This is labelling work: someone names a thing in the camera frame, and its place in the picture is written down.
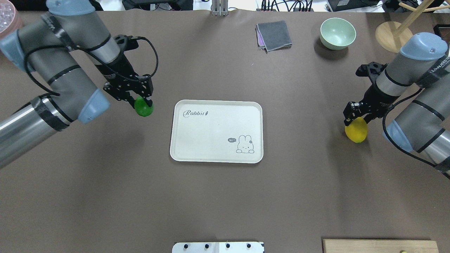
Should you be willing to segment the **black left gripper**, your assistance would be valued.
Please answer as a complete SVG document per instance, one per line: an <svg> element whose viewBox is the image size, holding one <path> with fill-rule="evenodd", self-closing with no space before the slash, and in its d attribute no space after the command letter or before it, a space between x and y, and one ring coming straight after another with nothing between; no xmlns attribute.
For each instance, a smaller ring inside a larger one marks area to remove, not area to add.
<svg viewBox="0 0 450 253"><path fill-rule="evenodd" d="M139 96L139 108L153 107L153 84L150 74L137 74L124 53L119 53L110 63L95 63L95 67L106 79L103 89L116 100L135 104L131 92Z"/></svg>

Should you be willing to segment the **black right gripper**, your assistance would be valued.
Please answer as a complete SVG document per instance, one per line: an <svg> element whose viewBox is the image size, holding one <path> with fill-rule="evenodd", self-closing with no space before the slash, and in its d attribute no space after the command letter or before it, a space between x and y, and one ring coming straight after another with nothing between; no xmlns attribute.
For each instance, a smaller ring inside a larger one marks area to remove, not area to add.
<svg viewBox="0 0 450 253"><path fill-rule="evenodd" d="M366 124L376 118L381 118L399 96L388 95L371 86L359 102L350 101L344 108L344 125L349 126L357 117L363 117Z"/></svg>

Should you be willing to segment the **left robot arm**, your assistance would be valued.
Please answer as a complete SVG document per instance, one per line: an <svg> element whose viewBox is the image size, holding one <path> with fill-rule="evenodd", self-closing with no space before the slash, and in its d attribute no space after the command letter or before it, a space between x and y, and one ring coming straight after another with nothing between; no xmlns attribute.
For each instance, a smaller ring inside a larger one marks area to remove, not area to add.
<svg viewBox="0 0 450 253"><path fill-rule="evenodd" d="M112 36L88 0L47 0L48 11L1 40L1 51L45 93L1 123L1 167L78 120L91 122L110 103L103 91L142 117L153 112L153 74L137 74L125 51L145 37Z"/></svg>

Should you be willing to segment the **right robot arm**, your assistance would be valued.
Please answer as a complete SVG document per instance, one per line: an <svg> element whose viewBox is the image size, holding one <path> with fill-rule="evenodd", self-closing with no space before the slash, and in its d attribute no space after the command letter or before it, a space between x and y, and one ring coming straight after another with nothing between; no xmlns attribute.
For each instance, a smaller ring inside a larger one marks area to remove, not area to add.
<svg viewBox="0 0 450 253"><path fill-rule="evenodd" d="M421 32L400 48L392 62L356 70L371 85L359 102L343 111L346 135L362 142L367 125L381 119L384 137L398 150L449 177L449 56L438 35Z"/></svg>

